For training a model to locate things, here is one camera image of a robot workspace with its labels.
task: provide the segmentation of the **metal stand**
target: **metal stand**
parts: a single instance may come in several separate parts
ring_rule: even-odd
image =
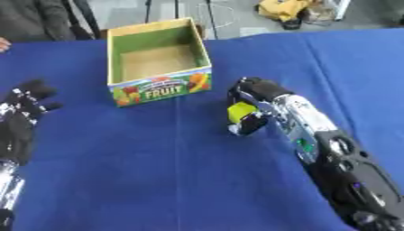
[[[144,20],[145,23],[149,22],[151,7],[152,7],[152,0],[146,0],[146,19]]]
[[[209,16],[210,16],[210,22],[212,23],[212,29],[213,29],[213,33],[215,35],[215,39],[218,40],[219,36],[217,35],[217,28],[216,28],[216,23],[215,23],[215,18],[213,16],[213,12],[212,12],[212,5],[210,4],[210,0],[206,0],[207,1],[207,10],[209,12]]]
[[[175,0],[175,18],[179,18],[179,0]]]

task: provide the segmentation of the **fruit label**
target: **fruit label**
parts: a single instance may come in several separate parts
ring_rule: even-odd
[[[210,88],[210,73],[198,72],[186,76],[143,79],[132,84],[111,87],[111,91],[119,106],[129,106]]]
[[[166,80],[144,85],[139,92],[143,94],[145,100],[154,100],[160,97],[185,94],[187,93],[184,88],[186,85],[187,82],[183,79]]]

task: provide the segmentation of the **fruit box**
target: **fruit box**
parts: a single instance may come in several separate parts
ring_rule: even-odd
[[[211,73],[191,18],[108,31],[108,87],[118,106],[208,90]]]

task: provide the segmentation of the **blue tablecloth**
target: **blue tablecloth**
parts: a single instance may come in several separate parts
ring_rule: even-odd
[[[213,90],[127,108],[107,91],[105,42],[0,55],[0,92],[40,77],[65,104],[37,129],[15,230],[351,230],[274,125],[226,131],[225,94],[243,76],[307,97],[404,186],[404,31],[267,34],[207,49]]]

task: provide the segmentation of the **robotic hand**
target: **robotic hand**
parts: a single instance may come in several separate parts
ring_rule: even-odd
[[[247,135],[270,120],[291,141],[308,175],[348,225],[404,230],[404,197],[389,175],[308,100],[276,83],[243,78],[228,92],[228,128]]]
[[[30,159],[33,128],[45,113],[61,107],[40,101],[55,93],[41,80],[33,80],[17,86],[0,102],[0,231],[12,228],[13,207],[24,184],[17,171]]]

